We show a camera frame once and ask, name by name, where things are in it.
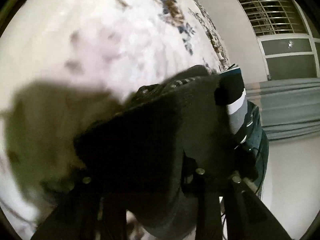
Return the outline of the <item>black small garment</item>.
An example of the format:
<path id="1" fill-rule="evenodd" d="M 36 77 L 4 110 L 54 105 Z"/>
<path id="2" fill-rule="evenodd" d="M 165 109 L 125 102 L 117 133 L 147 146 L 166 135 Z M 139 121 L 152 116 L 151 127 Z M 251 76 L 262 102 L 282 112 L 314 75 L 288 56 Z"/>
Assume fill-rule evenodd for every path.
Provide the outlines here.
<path id="1" fill-rule="evenodd" d="M 141 87 L 127 109 L 74 139 L 93 176 L 121 177 L 126 208 L 157 239 L 183 239 L 196 226 L 195 171 L 221 180 L 240 170 L 219 74 L 194 66 Z"/>

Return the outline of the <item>folded striped clothes stack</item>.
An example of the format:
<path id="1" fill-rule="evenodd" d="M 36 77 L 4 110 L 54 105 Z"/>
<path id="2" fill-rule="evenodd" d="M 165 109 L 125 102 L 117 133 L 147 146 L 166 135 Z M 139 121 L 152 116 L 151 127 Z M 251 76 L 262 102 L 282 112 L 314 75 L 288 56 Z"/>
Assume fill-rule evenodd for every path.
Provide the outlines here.
<path id="1" fill-rule="evenodd" d="M 265 180 L 269 142 L 261 126 L 259 107 L 247 99 L 241 69 L 232 65 L 219 74 L 217 102 L 225 107 L 232 145 L 245 161 L 239 172 L 249 180 L 255 194 L 261 197 Z"/>

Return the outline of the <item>grey blue curtain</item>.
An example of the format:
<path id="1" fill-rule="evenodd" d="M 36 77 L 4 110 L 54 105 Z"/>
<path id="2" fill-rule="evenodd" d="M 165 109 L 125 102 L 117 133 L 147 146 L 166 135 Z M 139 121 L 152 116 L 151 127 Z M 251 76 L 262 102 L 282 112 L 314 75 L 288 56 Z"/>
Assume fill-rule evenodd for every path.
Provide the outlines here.
<path id="1" fill-rule="evenodd" d="M 256 82 L 245 87 L 248 100 L 259 107 L 269 141 L 319 135 L 319 78 Z"/>

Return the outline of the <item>barred window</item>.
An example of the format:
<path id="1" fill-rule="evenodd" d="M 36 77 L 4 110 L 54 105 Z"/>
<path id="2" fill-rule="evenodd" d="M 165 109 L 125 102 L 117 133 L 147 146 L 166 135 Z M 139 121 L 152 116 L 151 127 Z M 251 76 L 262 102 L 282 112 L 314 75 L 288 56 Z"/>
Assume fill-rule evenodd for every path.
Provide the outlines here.
<path id="1" fill-rule="evenodd" d="M 295 0 L 237 0 L 261 51 L 266 78 L 319 77 L 319 31 Z"/>

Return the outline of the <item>white floral fleece blanket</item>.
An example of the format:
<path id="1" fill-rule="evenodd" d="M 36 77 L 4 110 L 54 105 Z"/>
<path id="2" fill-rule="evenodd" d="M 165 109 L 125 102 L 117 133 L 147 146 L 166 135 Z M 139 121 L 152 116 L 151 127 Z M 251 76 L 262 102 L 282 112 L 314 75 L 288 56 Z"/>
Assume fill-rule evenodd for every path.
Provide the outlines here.
<path id="1" fill-rule="evenodd" d="M 73 188 L 79 132 L 197 64 L 229 65 L 197 0 L 27 0 L 1 37 L 1 209 L 18 238 Z"/>

